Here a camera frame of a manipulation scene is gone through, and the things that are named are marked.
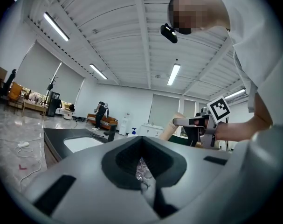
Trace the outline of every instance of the white sink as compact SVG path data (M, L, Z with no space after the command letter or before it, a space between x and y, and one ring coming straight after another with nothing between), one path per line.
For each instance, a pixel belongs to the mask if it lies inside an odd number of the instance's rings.
M103 143L91 137L81 137L81 138L65 140L64 144L65 146L68 147L69 150L75 153L89 147L101 145Z

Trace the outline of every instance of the countertop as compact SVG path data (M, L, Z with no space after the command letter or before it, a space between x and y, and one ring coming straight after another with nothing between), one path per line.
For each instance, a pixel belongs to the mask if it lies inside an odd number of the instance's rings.
M55 156L55 158L60 161L67 156L73 154L71 150L67 148L64 144L64 140L81 138L81 137L91 137L91 134L95 134L87 129L49 129L44 128L44 141L48 148ZM96 140L107 143L106 138L95 138Z
M146 127L150 127L150 128L154 128L154 129L161 129L161 130L164 130L163 127L157 126L157 125L143 124L142 126L146 126Z

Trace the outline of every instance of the sofa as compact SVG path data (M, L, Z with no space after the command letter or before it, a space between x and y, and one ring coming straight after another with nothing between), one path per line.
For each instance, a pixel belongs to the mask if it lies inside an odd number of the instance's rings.
M87 115L87 122L90 122L92 124L96 124L96 115L95 114L88 114ZM111 128L110 125L117 125L117 119L108 116L108 118L106 118L105 116L103 116L103 118L101 119L101 127L105 128L105 129L109 129Z

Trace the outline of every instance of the white cable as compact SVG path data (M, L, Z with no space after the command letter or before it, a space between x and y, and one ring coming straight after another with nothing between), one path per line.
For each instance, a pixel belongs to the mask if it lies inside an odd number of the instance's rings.
M20 181L19 181L19 185L20 185L20 192L22 191L21 190L21 182L24 180L24 179L26 179L27 177L29 177L29 176L31 176L33 173L36 173L36 172L38 172L38 171L40 171L40 169L42 168L42 160L41 159L38 159L38 158L36 158L36 157L34 157L34 156L21 156L21 155L19 155L19 152L20 151L24 151L24 152L27 152L27 153L30 153L30 152L32 152L34 149L33 148L29 148L29 147L22 147L22 148L20 148L20 150L16 150L17 148L19 148L18 146L15 148L15 151L17 152L17 156L19 156L19 157L21 157L21 158L34 158L34 159L37 159L38 161L40 161L40 167L39 167L39 169L37 169L37 170L35 170L35 171L33 171L33 172L31 172L30 174L28 174L27 176L25 176L25 177L23 177Z
M44 137L38 138L38 139L36 139L36 140L24 140L24 141L22 141L22 142L23 142L23 143L25 143L25 142L32 142L32 141L41 140L41 139L43 139L43 138L44 138ZM20 141L6 140L6 139L1 139L1 138L0 138L0 140L6 141L6 142L15 142L15 143L19 142L19 143L20 143Z

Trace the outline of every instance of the marble floor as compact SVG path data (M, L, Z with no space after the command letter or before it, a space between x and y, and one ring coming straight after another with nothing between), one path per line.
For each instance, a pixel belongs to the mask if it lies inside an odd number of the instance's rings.
M99 135L103 135L105 130L92 130L93 124L86 122L77 122L74 120L65 120L61 116L45 117L44 119L39 112L25 110L24 116L21 116L21 110L13 113L13 108L0 106L0 178L2 181L11 185L18 191L23 191L30 182L41 172L47 170L44 154L43 128L54 129L82 129L86 128ZM116 133L115 140L122 139L124 136ZM21 150L19 153L15 150L18 143L29 142L33 149L27 153ZM28 178L20 181L23 177L31 172Z

